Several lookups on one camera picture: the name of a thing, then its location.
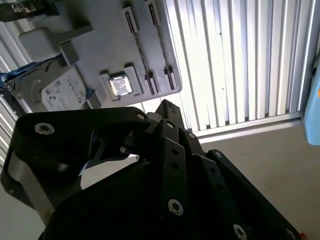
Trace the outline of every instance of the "corrugated metal wall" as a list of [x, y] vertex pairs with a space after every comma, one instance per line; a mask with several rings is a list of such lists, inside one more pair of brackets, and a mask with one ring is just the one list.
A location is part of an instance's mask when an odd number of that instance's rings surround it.
[[[15, 2], [0, 0], [0, 3]], [[27, 20], [0, 22], [0, 72], [7, 73], [31, 63], [31, 59], [18, 40], [19, 34], [30, 31]], [[0, 95], [0, 169], [4, 164], [17, 116]]]
[[[167, 99], [183, 108], [187, 128], [202, 136], [301, 116], [320, 1], [165, 2], [183, 80], [182, 92]], [[136, 106], [148, 111], [159, 102]]]

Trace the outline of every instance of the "hard drive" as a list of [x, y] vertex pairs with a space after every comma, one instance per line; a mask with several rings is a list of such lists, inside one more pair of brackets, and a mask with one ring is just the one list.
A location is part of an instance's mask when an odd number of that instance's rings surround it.
[[9, 81], [8, 90], [26, 113], [81, 109], [86, 87], [74, 66], [55, 58]]

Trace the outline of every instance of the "blue object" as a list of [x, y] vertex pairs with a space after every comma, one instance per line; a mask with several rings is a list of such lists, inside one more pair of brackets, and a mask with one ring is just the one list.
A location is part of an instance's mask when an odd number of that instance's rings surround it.
[[89, 88], [86, 88], [86, 92], [85, 92], [85, 99], [89, 99], [92, 94], [94, 94], [95, 90], [91, 90]]
[[306, 140], [314, 146], [320, 146], [320, 61], [304, 112], [304, 129]]
[[46, 63], [47, 61], [50, 61], [51, 59], [48, 59], [48, 60], [45, 60], [45, 61], [42, 61], [42, 62], [32, 62], [32, 63], [29, 63], [25, 66], [22, 66], [20, 68], [18, 68], [17, 70], [13, 70], [13, 71], [10, 71], [10, 72], [6, 72], [6, 73], [2, 73], [0, 72], [0, 88], [3, 86], [3, 84], [6, 82], [6, 81], [9, 81], [11, 79], [14, 79], [15, 77], [21, 75], [21, 74], [24, 74], [25, 72], [28, 72], [44, 63]]

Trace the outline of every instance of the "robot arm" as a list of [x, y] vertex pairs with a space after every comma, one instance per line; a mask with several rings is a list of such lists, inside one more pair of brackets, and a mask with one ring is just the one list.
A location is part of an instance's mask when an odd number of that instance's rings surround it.
[[[81, 189], [86, 168], [129, 154], [138, 162]], [[148, 114], [120, 107], [21, 117], [1, 183], [39, 213], [41, 240], [301, 239], [222, 152], [202, 150], [166, 100]]]

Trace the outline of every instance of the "gray floor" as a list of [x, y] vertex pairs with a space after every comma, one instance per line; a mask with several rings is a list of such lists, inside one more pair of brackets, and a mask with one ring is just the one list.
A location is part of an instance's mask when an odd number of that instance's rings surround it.
[[[222, 151], [269, 201], [310, 240], [320, 239], [320, 147], [292, 127], [205, 144]], [[111, 162], [84, 173], [87, 187], [128, 165]], [[37, 214], [0, 189], [0, 239], [35, 240], [43, 230]]]
[[309, 239], [320, 239], [320, 146], [302, 126], [203, 145], [222, 151]]

